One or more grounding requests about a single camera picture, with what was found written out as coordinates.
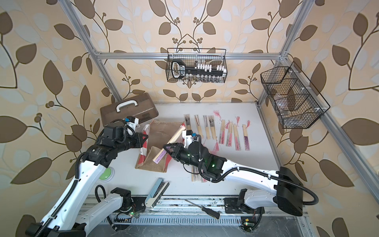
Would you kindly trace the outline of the folding fan black print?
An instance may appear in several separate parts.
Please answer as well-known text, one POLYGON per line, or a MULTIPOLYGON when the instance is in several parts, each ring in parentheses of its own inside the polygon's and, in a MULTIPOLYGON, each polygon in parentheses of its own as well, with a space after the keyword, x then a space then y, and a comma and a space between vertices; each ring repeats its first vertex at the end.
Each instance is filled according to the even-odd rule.
POLYGON ((185 114, 184 117, 185 117, 186 129, 191 130, 190 114, 185 114))

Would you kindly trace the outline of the eleventh folding fan purple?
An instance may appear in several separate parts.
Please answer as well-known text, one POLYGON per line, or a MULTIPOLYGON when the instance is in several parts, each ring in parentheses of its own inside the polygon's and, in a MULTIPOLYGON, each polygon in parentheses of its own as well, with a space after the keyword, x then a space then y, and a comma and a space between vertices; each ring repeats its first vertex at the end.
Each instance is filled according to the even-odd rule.
POLYGON ((179 129, 175 132, 175 134, 171 137, 167 144, 165 144, 159 153, 154 157, 153 162, 158 164, 168 153, 167 150, 170 149, 171 144, 175 143, 180 136, 182 136, 182 132, 186 130, 185 124, 181 124, 179 129))

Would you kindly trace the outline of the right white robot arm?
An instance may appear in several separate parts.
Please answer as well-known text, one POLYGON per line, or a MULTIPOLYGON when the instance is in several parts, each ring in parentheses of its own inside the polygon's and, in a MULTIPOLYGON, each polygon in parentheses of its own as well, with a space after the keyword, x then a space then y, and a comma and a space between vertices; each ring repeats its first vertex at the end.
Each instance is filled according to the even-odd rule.
POLYGON ((210 183, 233 181, 257 188, 258 191, 241 189, 237 205, 242 212, 277 206, 287 214, 302 216, 304 206, 319 203, 317 194, 306 188, 290 169, 282 166, 279 170, 262 170, 239 165, 211 154, 199 134, 187 134, 184 142, 167 143, 163 150, 175 161, 197 167, 197 174, 210 183))

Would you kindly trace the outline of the folding fan pink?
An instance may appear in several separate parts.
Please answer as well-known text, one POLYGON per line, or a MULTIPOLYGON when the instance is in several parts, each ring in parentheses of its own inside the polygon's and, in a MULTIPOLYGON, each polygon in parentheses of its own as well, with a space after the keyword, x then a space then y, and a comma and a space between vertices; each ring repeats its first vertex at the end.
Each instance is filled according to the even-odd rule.
POLYGON ((226 121, 222 119, 220 112, 218 110, 213 111, 214 115, 220 119, 220 136, 219 136, 219 144, 225 144, 225 126, 226 121))
POLYGON ((240 117, 236 116, 236 123, 234 123, 233 129, 234 129, 235 149, 237 151, 241 150, 239 133, 238 133, 238 124, 239 124, 239 121, 240 121, 240 117))

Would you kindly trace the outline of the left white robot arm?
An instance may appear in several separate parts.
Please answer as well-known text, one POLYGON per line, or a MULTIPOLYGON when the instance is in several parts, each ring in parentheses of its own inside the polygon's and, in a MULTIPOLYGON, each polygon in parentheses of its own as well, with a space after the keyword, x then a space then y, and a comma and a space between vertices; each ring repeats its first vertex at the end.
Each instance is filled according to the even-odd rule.
POLYGON ((80 215, 90 191, 117 155, 129 149, 140 149, 146 134, 136 132, 138 118, 128 116, 106 125, 95 144, 79 155, 74 179, 58 202, 39 222, 31 223, 25 231, 28 237, 86 237, 98 224, 117 210, 133 208, 131 192, 115 188, 95 207, 80 215))

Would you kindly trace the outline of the folding fan plain wood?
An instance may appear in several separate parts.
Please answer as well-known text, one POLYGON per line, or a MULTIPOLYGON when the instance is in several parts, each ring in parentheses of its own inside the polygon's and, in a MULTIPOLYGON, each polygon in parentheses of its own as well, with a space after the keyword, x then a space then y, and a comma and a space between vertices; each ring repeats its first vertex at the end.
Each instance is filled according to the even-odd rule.
POLYGON ((201 129, 199 115, 194 115, 194 119, 195 119, 195 124, 196 124, 196 127, 197 127, 198 134, 201 136, 201 138, 203 138, 203 132, 202 132, 202 129, 201 129))

